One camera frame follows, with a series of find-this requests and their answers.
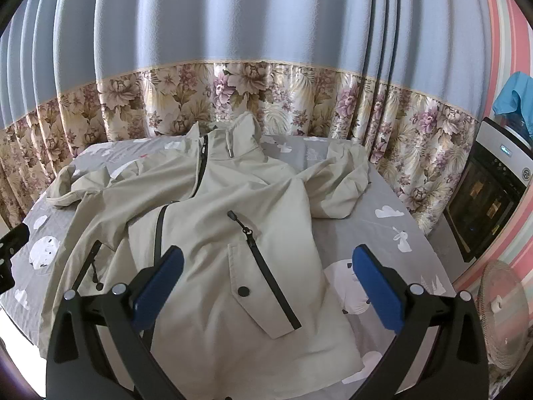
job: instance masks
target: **bedsheet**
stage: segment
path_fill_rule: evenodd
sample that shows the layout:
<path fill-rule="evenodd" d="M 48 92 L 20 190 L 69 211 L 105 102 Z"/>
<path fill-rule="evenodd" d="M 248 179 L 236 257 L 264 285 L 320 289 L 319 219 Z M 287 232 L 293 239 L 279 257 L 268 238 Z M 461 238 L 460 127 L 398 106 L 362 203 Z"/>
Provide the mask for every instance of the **bedsheet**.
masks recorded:
<path fill-rule="evenodd" d="M 106 166 L 112 176 L 140 156 L 159 149 L 171 149 L 181 137 L 159 136 L 153 139 L 94 144 L 74 159 L 75 176 Z M 280 159 L 298 170 L 323 160 L 331 139 L 317 137 L 263 135 L 261 145 L 267 156 Z M 315 393 L 305 400 L 345 399 L 363 383 L 394 338 L 386 330 L 351 270 L 351 254 L 359 244 L 366 244 L 379 261 L 399 272 L 407 284 L 421 283 L 430 293 L 455 295 L 454 289 L 416 222 L 402 202 L 373 166 L 370 184 L 349 217 L 343 220 L 313 219 L 313 236 L 322 267 L 339 296 L 343 312 L 354 332 L 365 369 L 350 378 Z M 30 240 L 12 259 L 16 286 L 0 297 L 0 303 L 20 330 L 34 344 L 44 294 L 52 272 L 53 258 L 65 237 L 76 205 L 52 208 L 44 195 L 30 210 L 24 222 L 30 228 Z M 416 381 L 432 344 L 430 332 L 411 368 L 404 387 Z"/>

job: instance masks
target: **screw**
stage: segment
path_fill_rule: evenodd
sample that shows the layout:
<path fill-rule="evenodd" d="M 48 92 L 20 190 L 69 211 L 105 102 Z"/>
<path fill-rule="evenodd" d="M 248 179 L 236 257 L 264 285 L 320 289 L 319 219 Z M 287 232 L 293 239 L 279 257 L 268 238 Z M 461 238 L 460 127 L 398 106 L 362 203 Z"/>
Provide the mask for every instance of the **screw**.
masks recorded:
<path fill-rule="evenodd" d="M 468 302 L 470 299 L 472 299 L 472 295 L 470 295 L 470 293 L 468 293 L 466 290 L 462 290 L 459 293 L 459 297 L 465 302 Z"/>
<path fill-rule="evenodd" d="M 111 291 L 113 295 L 122 295 L 126 291 L 127 287 L 124 283 L 118 283 L 113 286 Z"/>
<path fill-rule="evenodd" d="M 413 294 L 413 295 L 421 295 L 424 293 L 425 289 L 420 286 L 419 284 L 411 284 L 409 286 L 409 291 Z"/>
<path fill-rule="evenodd" d="M 63 295 L 63 297 L 67 300 L 67 301 L 70 301 L 72 298 L 74 298 L 74 296 L 76 296 L 76 292 L 72 289 L 70 290 L 67 290 L 65 292 L 65 294 Z"/>

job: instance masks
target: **floral curtain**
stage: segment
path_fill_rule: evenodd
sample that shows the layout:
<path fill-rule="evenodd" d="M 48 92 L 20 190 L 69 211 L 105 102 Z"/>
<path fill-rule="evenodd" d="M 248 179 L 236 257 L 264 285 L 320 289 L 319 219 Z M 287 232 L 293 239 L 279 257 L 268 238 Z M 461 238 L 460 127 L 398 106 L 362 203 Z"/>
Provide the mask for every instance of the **floral curtain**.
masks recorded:
<path fill-rule="evenodd" d="M 127 73 L 62 93 L 2 131 L 0 214 L 20 222 L 88 145 L 185 134 L 245 110 L 266 134 L 362 144 L 429 233 L 464 168 L 478 121 L 465 110 L 358 73 L 278 62 L 194 62 Z"/>

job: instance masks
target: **snap button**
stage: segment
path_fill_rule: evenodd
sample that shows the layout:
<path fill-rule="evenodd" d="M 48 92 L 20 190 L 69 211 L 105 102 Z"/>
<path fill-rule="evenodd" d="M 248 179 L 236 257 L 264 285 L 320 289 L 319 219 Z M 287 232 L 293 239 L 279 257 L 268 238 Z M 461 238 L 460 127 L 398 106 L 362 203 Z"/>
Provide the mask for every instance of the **snap button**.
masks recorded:
<path fill-rule="evenodd" d="M 246 298 L 246 296 L 250 294 L 250 289 L 248 287 L 241 286 L 237 289 L 237 293 L 239 294 L 239 296 Z"/>

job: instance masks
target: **jacket pocket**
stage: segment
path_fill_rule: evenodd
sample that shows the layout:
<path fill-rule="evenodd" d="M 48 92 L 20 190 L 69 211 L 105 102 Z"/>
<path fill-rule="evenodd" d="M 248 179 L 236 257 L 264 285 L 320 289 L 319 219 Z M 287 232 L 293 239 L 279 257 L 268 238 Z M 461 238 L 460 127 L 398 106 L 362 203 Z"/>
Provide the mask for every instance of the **jacket pocket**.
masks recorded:
<path fill-rule="evenodd" d="M 268 269 L 267 275 L 256 257 L 244 242 L 228 245 L 231 293 L 263 331 L 275 339 L 298 329 L 301 324 L 265 261 L 263 269 Z"/>

